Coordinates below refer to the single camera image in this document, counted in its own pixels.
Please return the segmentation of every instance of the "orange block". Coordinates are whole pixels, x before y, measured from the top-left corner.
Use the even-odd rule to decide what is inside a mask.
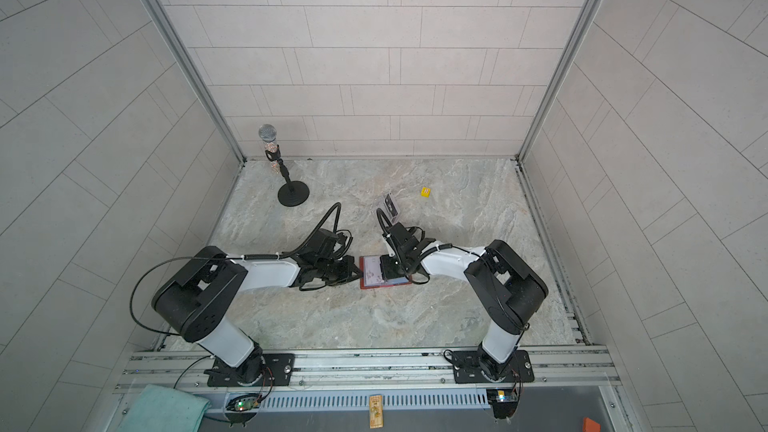
[[[581,432],[600,432],[600,424],[591,418],[585,417],[584,426],[581,427]]]

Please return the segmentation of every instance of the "round black stand base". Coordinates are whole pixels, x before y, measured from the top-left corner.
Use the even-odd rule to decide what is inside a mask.
[[[291,185],[293,186],[293,192],[288,187],[288,184],[285,184],[277,191],[277,201],[285,207],[300,206],[310,196],[310,188],[304,182],[299,182],[298,180],[291,181]]]

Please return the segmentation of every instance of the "metal corner post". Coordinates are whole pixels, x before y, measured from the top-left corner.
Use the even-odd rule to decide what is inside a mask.
[[[525,135],[523,146],[518,154],[518,161],[521,166],[531,151],[531,146],[533,145],[533,141],[536,138],[538,131],[542,128],[544,117],[547,115],[550,108],[552,108],[554,98],[557,96],[558,91],[560,91],[565,75],[571,67],[571,63],[574,62],[576,53],[578,52],[581,43],[584,41],[584,37],[587,35],[587,30],[589,29],[590,24],[592,24],[594,16],[598,12],[601,1],[602,0],[584,0],[584,5],[581,7],[581,12],[576,19],[576,24],[571,31],[571,35],[568,37],[568,42],[565,43],[565,48],[563,48],[563,54],[560,56],[560,61],[554,69],[549,84],[547,84],[547,90],[544,92],[542,103],[539,105],[538,111],[536,111],[536,115],[531,123],[531,128]]]
[[[197,67],[195,66],[194,62],[192,62],[192,59],[187,53],[187,49],[184,47],[184,44],[181,43],[181,39],[179,38],[176,29],[171,24],[168,15],[165,13],[163,5],[159,0],[141,0],[141,2],[147,9],[147,12],[152,18],[152,21],[157,26],[160,35],[165,40],[165,43],[168,44],[170,52],[174,54],[176,62],[179,64],[182,72],[187,77],[190,85],[192,85],[193,91],[195,94],[197,94],[197,97],[200,98],[203,107],[206,109],[206,111],[208,111],[211,119],[214,120],[216,128],[226,139],[230,149],[232,150],[232,153],[237,158],[237,161],[243,165],[246,160],[245,154],[243,154],[243,150],[240,148],[240,144],[237,143],[237,140],[232,135],[232,131],[226,124],[221,111],[216,106],[214,98],[211,96],[208,88],[205,85],[205,82],[200,76],[200,73],[197,71]]]

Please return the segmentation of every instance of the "tiled wall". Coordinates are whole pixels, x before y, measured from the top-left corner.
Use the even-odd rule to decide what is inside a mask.
[[[584,0],[161,0],[247,156],[518,152]]]
[[[524,162],[657,432],[768,426],[767,14],[603,0]]]
[[[80,430],[237,169],[139,0],[0,0],[0,430]]]

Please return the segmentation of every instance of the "folded green towel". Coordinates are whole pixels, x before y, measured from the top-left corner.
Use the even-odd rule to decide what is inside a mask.
[[[148,385],[128,410],[118,432],[197,432],[208,407],[208,399]]]

